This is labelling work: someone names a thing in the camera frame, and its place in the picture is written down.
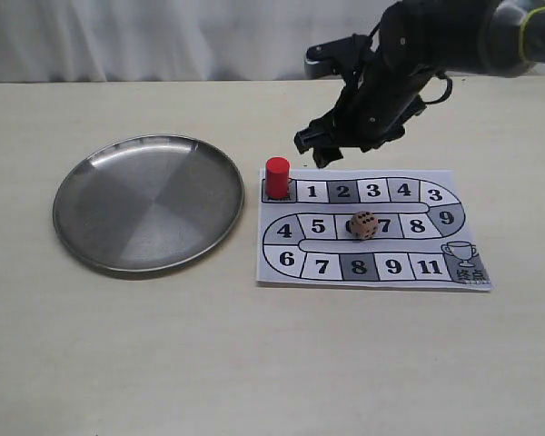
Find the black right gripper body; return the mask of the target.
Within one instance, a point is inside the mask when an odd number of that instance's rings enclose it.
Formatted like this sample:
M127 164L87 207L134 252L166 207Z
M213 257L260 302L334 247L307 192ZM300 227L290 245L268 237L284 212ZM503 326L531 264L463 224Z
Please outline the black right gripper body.
M367 153L402 138L407 121L448 99L447 92L430 101L420 97L432 78L448 82L443 70L426 66L410 74L396 72L382 54L374 54L333 109L310 122L309 147L316 154L338 154L342 148Z

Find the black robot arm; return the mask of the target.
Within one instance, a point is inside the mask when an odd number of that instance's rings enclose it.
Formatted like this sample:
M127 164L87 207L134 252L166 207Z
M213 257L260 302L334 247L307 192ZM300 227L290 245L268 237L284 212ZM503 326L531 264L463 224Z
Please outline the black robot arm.
M430 106L421 90L433 78L453 90L450 73L518 77L545 64L545 1L397 1L367 35L309 47L305 75L339 76L334 106L293 138L318 168L342 149L377 150L405 134L405 123Z

